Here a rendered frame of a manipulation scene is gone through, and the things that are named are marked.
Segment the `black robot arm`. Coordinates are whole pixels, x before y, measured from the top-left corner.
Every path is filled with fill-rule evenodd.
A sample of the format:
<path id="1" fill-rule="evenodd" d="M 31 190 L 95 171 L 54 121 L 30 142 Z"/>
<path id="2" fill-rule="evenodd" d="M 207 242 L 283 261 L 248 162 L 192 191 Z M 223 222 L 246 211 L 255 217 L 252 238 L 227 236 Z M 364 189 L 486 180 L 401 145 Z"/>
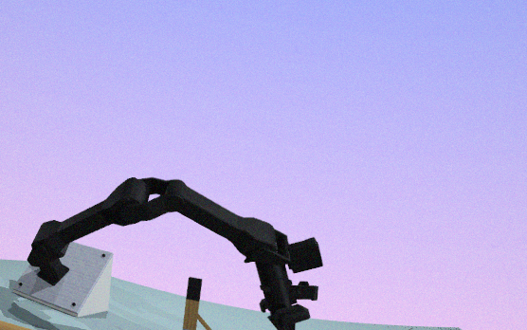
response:
<path id="1" fill-rule="evenodd" d="M 160 196 L 148 201 L 156 193 Z M 156 177 L 130 177 L 95 206 L 62 222 L 44 222 L 27 261 L 40 268 L 39 278 L 56 285 L 70 270 L 59 259 L 69 243 L 111 224 L 124 227 L 176 211 L 229 240 L 246 257 L 246 264 L 255 263 L 260 282 L 286 277 L 285 265 L 293 274 L 323 266 L 316 238 L 289 245 L 287 235 L 270 223 L 237 215 L 181 180 Z"/>

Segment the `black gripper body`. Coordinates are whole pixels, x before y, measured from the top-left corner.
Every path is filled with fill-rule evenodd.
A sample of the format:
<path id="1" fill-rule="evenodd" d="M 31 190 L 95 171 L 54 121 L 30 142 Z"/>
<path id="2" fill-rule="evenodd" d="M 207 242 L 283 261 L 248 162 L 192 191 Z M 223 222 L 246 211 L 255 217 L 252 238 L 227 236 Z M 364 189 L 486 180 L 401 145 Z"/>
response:
<path id="1" fill-rule="evenodd" d="M 279 327 L 311 318 L 308 308 L 303 307 L 301 304 L 292 305 L 297 303 L 296 298 L 296 302 L 290 303 L 288 293 L 289 285 L 292 285 L 292 281 L 289 280 L 288 275 L 281 279 L 260 283 L 260 289 L 264 294 L 264 299 L 259 303 L 261 311 L 266 312 L 266 309 L 268 309 Z"/>

